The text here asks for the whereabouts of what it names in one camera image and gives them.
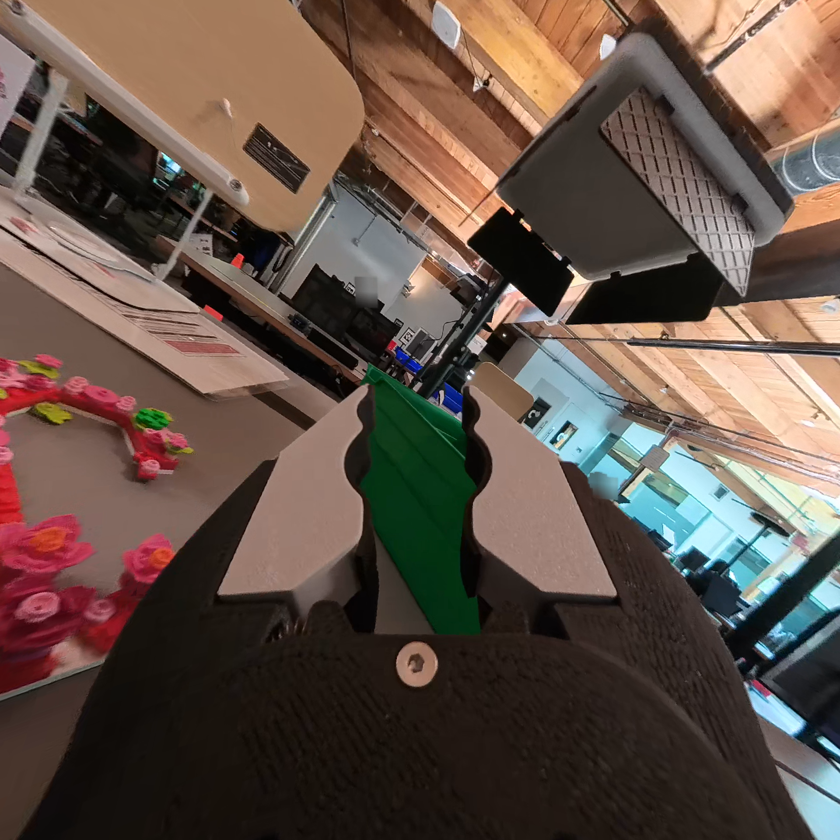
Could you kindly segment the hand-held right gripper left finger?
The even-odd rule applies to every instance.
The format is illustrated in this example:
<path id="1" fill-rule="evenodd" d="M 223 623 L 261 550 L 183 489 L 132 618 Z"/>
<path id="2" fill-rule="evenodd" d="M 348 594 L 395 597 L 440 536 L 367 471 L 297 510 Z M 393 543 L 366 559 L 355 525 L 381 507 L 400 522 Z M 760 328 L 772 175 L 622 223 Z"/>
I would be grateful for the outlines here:
<path id="1" fill-rule="evenodd" d="M 371 506 L 375 392 L 363 385 L 278 456 L 218 589 L 232 603 L 276 602 L 306 617 L 318 602 L 375 630 L 380 593 Z"/>

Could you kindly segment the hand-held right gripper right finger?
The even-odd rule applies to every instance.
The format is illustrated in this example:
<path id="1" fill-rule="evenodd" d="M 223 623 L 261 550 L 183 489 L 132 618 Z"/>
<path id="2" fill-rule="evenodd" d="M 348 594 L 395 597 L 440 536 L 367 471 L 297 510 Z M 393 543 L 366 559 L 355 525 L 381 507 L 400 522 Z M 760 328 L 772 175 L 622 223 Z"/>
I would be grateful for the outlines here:
<path id="1" fill-rule="evenodd" d="M 512 606 L 538 628 L 558 604 L 614 606 L 617 589 L 559 459 L 473 385 L 463 391 L 461 579 L 484 626 Z"/>

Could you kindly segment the green plastic bin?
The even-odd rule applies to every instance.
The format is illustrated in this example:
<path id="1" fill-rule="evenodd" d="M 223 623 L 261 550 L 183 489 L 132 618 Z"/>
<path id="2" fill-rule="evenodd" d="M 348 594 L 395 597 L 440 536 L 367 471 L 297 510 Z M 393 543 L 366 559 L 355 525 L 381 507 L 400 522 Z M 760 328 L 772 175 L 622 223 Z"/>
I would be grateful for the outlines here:
<path id="1" fill-rule="evenodd" d="M 435 633 L 476 635 L 477 599 L 460 572 L 466 504 L 476 490 L 461 422 L 376 368 L 362 383 L 374 396 L 362 482 L 374 528 Z"/>

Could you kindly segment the beige chair back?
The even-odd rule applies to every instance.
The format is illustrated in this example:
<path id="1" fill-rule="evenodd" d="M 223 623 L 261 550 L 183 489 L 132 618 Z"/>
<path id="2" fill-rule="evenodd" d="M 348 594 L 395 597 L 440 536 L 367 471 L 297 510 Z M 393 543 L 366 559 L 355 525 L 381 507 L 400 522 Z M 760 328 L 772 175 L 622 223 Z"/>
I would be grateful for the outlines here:
<path id="1" fill-rule="evenodd" d="M 531 393 L 492 362 L 479 364 L 469 383 L 518 423 L 532 409 L 534 398 Z"/>

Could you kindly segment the black light stand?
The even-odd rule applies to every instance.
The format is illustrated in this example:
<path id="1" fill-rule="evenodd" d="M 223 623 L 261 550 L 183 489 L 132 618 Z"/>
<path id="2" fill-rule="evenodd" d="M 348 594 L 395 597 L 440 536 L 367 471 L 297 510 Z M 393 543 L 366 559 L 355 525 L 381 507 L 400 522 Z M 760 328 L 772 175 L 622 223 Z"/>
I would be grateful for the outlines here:
<path id="1" fill-rule="evenodd" d="M 443 350 L 436 357 L 437 361 L 426 365 L 421 371 L 416 393 L 422 398 L 428 399 L 433 396 L 452 371 L 461 365 L 463 358 L 469 353 L 469 343 L 491 319 L 507 285 L 499 276 L 489 284 L 482 296 L 476 297 L 469 316 L 464 322 L 456 324 L 451 336 L 444 342 Z"/>

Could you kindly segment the black monitor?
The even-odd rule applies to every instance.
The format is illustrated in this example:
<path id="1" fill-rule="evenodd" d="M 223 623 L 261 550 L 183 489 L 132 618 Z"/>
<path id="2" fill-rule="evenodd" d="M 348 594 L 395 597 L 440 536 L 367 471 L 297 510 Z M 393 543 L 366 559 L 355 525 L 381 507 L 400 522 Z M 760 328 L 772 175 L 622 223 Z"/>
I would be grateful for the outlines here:
<path id="1" fill-rule="evenodd" d="M 290 305 L 303 318 L 336 337 L 345 334 L 359 308 L 355 295 L 318 264 L 310 269 Z"/>

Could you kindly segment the long background table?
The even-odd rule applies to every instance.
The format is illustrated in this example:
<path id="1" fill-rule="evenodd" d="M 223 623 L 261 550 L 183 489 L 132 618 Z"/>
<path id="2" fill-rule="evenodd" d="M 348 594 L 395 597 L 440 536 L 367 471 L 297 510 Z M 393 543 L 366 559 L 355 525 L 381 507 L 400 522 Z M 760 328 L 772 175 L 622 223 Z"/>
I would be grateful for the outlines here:
<path id="1" fill-rule="evenodd" d="M 182 247 L 176 261 L 183 263 L 207 283 L 219 289 L 241 307 L 245 314 L 260 319 L 265 325 L 282 334 L 300 351 L 338 371 L 353 385 L 362 383 L 368 364 L 360 356 L 344 348 L 336 339 L 332 339 L 320 327 L 314 325 L 308 317 L 305 317 L 307 328 L 299 329 L 292 323 L 293 318 L 301 317 L 298 310 L 282 297 L 263 287 L 257 280 L 247 276 L 241 269 L 221 259 L 205 255 L 190 244 Z"/>

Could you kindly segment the flat white cardboard box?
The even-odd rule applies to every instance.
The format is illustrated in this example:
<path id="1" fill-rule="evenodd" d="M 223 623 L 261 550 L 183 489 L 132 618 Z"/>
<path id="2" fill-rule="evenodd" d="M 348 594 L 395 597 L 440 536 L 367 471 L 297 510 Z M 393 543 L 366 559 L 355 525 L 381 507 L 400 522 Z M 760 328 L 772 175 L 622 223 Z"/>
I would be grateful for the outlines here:
<path id="1" fill-rule="evenodd" d="M 3 186 L 2 266 L 212 398 L 280 392 L 289 376 L 74 219 Z"/>

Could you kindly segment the black screen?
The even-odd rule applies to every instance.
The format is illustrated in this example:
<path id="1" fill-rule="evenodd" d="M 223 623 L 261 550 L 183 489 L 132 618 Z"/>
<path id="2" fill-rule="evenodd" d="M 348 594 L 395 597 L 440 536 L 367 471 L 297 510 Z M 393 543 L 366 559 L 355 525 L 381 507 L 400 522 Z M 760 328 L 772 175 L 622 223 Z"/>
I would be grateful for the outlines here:
<path id="1" fill-rule="evenodd" d="M 804 721 L 805 740 L 839 747 L 839 612 L 780 652 L 759 682 Z"/>

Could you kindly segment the white ceiling access point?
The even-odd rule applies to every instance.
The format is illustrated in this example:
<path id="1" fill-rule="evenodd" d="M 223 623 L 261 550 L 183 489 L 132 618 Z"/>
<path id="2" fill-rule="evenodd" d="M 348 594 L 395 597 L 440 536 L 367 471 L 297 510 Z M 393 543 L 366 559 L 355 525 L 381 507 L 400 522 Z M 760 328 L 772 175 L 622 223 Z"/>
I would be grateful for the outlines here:
<path id="1" fill-rule="evenodd" d="M 433 5 L 431 29 L 448 49 L 457 49 L 462 36 L 461 23 L 455 13 L 441 1 Z"/>

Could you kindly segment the white and pink poster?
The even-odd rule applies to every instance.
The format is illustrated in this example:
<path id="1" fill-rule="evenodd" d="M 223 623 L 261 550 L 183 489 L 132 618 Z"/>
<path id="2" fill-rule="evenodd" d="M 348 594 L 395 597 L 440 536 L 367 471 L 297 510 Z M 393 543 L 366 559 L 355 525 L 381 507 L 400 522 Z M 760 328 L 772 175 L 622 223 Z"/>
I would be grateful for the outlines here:
<path id="1" fill-rule="evenodd" d="M 34 67 L 34 58 L 1 34 L 1 134 L 16 113 Z"/>

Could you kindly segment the large red lego heart frame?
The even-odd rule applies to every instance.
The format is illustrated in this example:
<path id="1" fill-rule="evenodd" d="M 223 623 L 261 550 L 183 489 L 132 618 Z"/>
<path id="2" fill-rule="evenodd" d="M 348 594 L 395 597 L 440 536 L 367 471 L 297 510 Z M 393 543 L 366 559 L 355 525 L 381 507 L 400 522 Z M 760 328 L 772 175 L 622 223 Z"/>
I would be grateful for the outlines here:
<path id="1" fill-rule="evenodd" d="M 72 514 L 28 522 L 14 473 L 6 430 L 10 417 L 28 414 L 52 426 L 84 416 L 117 428 L 140 482 L 169 476 L 191 455 L 185 435 L 172 430 L 172 415 L 139 408 L 82 376 L 60 379 L 62 361 L 48 354 L 33 360 L 2 358 L 1 690 L 2 696 L 78 668 L 89 655 L 106 655 L 151 585 L 174 559 L 161 533 L 122 554 L 116 590 L 62 585 L 60 573 L 95 553 Z"/>

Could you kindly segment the black post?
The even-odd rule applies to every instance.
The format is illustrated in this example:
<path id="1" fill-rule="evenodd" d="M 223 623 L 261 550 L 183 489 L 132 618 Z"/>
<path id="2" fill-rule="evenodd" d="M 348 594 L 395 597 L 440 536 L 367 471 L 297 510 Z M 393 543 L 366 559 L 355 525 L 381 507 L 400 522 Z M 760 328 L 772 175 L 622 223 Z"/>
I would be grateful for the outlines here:
<path id="1" fill-rule="evenodd" d="M 749 610 L 744 620 L 723 641 L 735 662 L 749 658 L 754 646 L 793 611 L 839 564 L 837 533 L 814 552 L 791 577 L 786 579 L 759 605 Z"/>

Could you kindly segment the metal ventilation duct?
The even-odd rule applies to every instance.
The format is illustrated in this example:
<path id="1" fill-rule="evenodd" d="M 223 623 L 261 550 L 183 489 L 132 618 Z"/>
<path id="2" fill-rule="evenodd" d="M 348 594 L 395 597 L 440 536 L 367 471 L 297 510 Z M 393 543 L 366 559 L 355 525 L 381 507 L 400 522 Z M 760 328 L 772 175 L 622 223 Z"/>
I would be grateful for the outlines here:
<path id="1" fill-rule="evenodd" d="M 839 128 L 821 129 L 809 139 L 787 144 L 770 165 L 791 196 L 838 184 Z"/>

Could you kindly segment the beige board on white frame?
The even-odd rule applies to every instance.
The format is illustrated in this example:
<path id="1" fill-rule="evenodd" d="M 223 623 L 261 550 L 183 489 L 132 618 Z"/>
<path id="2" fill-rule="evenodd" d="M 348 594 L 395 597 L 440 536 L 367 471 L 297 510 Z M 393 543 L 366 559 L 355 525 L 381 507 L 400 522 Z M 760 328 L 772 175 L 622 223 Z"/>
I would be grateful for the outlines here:
<path id="1" fill-rule="evenodd" d="M 2 2 L 2 28 L 260 228 L 297 234 L 364 122 L 293 2 Z"/>

